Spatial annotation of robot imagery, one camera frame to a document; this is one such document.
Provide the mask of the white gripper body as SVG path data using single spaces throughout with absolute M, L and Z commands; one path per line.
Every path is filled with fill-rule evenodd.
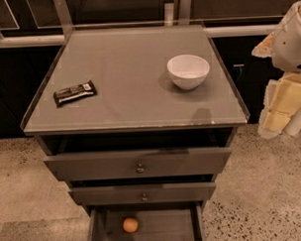
M 272 38 L 272 63 L 285 72 L 301 72 L 301 20 L 279 25 Z

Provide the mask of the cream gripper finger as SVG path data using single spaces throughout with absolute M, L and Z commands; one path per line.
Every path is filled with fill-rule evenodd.
M 256 58 L 261 59 L 270 57 L 272 54 L 271 43 L 273 35 L 273 32 L 269 33 L 262 42 L 260 42 L 257 46 L 253 48 L 251 54 Z
M 277 137 L 301 108 L 301 73 L 285 72 L 279 80 L 271 79 L 262 104 L 257 133 L 262 138 Z

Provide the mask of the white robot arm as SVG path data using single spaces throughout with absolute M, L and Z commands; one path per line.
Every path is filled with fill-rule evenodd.
M 265 89 L 257 133 L 262 138 L 274 138 L 282 132 L 297 135 L 301 130 L 301 0 L 251 54 L 271 57 L 272 65 L 283 72 Z

